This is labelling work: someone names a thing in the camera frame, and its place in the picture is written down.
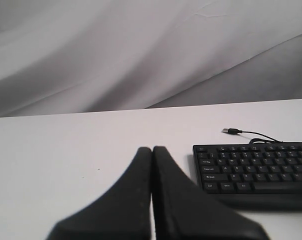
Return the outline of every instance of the black keyboard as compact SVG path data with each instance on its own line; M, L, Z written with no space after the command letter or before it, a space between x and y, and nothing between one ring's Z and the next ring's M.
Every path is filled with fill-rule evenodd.
M238 209L302 210L302 142L194 145L198 185Z

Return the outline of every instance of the black cable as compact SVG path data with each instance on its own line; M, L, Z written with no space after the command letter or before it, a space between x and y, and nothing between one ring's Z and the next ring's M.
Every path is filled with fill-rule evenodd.
M264 135L264 134L261 134L259 132L255 132L255 131L242 131L242 130L239 130L237 128L224 128L222 130L222 132L226 133L226 134L231 134L231 135L237 135L237 134L242 134L242 133L256 134L256 135L260 135L262 137L265 137L267 139L270 139L270 140L267 140L267 139L261 139L261 138L253 138L253 139L251 139L251 141L249 142L249 144L255 144L255 143L266 143L266 144L283 143L283 141L276 140L276 139L274 139L272 137L269 137L267 135Z

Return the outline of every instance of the white fabric backdrop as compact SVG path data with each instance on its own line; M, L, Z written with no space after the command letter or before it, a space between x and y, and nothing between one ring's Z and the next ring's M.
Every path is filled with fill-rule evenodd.
M302 34L302 0L29 1L0 17L0 117L146 108Z

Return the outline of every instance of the white table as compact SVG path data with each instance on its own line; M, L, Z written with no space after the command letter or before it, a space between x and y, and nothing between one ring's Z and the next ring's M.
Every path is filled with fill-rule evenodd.
M56 221L101 196L140 146L166 146L195 180L192 146L254 135L302 141L302 99L0 118L0 240L44 239ZM302 240L302 212L243 212L273 240Z

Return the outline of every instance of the black plastic part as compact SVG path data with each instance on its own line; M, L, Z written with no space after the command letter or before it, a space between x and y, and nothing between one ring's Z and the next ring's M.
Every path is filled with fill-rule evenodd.
M151 191L157 240L269 239L259 224L196 186L165 147L153 149Z
M139 148L127 170L103 196L58 222L47 239L149 240L151 162L151 150Z

